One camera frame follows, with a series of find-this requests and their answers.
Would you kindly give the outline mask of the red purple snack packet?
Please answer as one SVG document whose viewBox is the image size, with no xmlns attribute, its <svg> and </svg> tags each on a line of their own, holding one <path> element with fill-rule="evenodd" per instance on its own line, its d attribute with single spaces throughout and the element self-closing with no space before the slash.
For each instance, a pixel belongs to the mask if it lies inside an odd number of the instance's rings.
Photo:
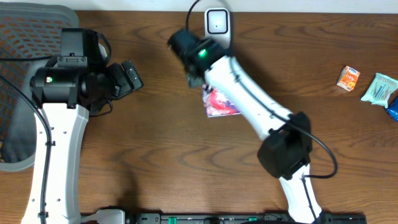
<svg viewBox="0 0 398 224">
<path fill-rule="evenodd" d="M 209 85 L 202 86 L 202 100 L 208 118 L 241 114 L 222 92 Z"/>
</svg>

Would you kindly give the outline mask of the small orange box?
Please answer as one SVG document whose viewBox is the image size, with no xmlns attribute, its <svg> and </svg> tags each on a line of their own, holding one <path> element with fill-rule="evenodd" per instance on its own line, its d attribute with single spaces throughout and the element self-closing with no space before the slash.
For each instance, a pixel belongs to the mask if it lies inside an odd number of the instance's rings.
<svg viewBox="0 0 398 224">
<path fill-rule="evenodd" d="M 342 70 L 340 74 L 340 77 L 336 85 L 346 91 L 352 91 L 356 86 L 359 76 L 360 76 L 359 71 L 349 66 L 345 66 L 345 68 Z"/>
</svg>

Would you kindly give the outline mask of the teal snack packet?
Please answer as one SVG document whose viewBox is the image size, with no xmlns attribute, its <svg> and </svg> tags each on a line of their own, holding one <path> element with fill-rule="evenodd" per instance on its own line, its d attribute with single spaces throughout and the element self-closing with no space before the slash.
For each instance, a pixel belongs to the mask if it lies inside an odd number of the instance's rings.
<svg viewBox="0 0 398 224">
<path fill-rule="evenodd" d="M 397 80 L 381 73 L 376 73 L 361 101 L 368 101 L 372 105 L 388 108 L 390 95 L 397 90 Z"/>
</svg>

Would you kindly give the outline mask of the blue cookie packet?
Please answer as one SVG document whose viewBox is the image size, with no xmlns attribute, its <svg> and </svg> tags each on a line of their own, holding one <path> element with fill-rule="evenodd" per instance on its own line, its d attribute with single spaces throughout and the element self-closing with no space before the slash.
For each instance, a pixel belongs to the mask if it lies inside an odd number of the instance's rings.
<svg viewBox="0 0 398 224">
<path fill-rule="evenodd" d="M 396 122 L 398 122 L 398 97 L 386 108 L 387 114 Z"/>
</svg>

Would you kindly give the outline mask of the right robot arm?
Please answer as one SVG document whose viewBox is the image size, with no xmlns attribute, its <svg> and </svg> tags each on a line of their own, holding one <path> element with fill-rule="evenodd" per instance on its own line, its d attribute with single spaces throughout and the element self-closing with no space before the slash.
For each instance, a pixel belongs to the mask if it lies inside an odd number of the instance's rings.
<svg viewBox="0 0 398 224">
<path fill-rule="evenodd" d="M 290 217 L 299 223 L 319 223 L 310 173 L 310 121 L 272 99 L 240 66 L 229 48 L 180 29 L 168 40 L 182 62 L 190 87 L 206 83 L 219 89 L 247 119 L 262 141 L 257 152 L 263 168 L 279 179 Z"/>
</svg>

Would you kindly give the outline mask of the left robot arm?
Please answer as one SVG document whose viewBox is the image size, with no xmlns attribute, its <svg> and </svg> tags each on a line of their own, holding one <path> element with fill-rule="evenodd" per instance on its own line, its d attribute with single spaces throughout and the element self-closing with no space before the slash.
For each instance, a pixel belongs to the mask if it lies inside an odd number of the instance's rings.
<svg viewBox="0 0 398 224">
<path fill-rule="evenodd" d="M 134 223 L 134 217 L 118 207 L 84 216 L 78 202 L 80 152 L 88 120 L 144 85 L 131 61 L 110 63 L 110 58 L 111 47 L 103 34 L 63 29 L 60 55 L 30 79 L 37 140 L 23 223 Z"/>
</svg>

